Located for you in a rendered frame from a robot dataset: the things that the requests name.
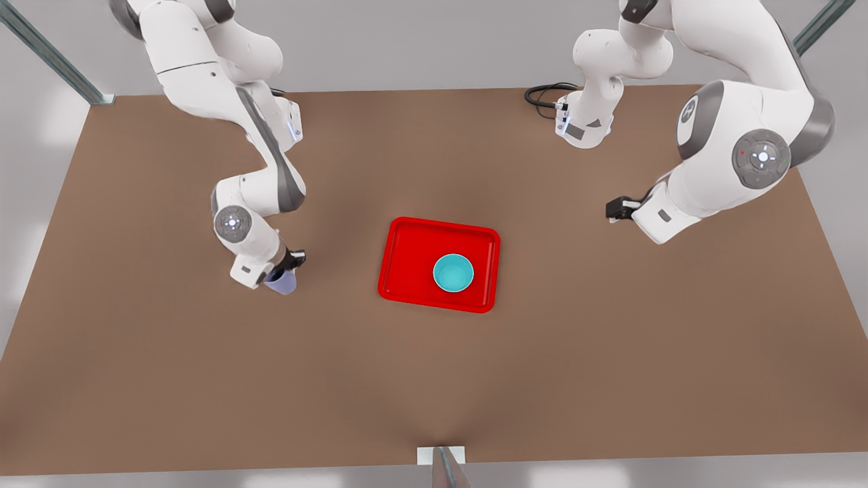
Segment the teal bowl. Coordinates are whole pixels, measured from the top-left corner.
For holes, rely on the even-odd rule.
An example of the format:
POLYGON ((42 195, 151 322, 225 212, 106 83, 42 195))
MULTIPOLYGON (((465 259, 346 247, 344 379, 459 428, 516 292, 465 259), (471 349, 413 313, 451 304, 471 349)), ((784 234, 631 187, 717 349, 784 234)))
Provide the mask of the teal bowl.
POLYGON ((434 263, 432 277, 440 289, 458 293, 472 284, 475 270, 471 261, 462 254, 448 253, 434 263))

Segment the lavender cup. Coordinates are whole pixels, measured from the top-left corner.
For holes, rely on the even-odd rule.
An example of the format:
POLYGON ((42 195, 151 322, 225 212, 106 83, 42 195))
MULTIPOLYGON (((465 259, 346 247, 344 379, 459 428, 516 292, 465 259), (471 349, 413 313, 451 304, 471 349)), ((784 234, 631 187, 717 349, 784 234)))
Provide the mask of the lavender cup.
POLYGON ((288 270, 284 268, 274 268, 270 271, 269 275, 264 278, 262 282, 272 291, 276 291, 276 293, 282 294, 283 296, 288 296, 291 293, 294 293, 297 287, 295 270, 288 270))

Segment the red tray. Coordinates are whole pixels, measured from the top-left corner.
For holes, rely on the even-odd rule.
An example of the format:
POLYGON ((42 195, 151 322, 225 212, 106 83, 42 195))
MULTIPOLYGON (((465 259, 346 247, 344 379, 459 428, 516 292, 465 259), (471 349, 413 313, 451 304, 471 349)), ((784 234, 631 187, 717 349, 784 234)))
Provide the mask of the red tray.
POLYGON ((501 237, 491 228, 399 217, 388 231, 378 292, 393 302, 487 313, 495 303, 500 250, 501 237), (473 265, 474 280, 464 291, 448 293, 432 277, 434 263, 448 253, 473 265))

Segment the silver frame post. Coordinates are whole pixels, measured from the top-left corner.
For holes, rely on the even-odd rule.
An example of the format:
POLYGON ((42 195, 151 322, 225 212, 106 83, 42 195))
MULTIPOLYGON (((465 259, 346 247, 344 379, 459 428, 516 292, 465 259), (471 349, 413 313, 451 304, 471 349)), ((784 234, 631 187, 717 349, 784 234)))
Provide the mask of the silver frame post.
POLYGON ((821 10, 813 16, 807 25, 793 38, 793 46, 797 55, 803 56, 825 32, 843 16, 858 0, 828 0, 821 10))
POLYGON ((431 467, 431 488, 472 488, 462 469, 465 447, 418 447, 416 463, 431 467))
POLYGON ((115 95, 105 94, 97 89, 9 0, 0 0, 0 24, 8 28, 87 103, 92 106, 114 104, 115 95))

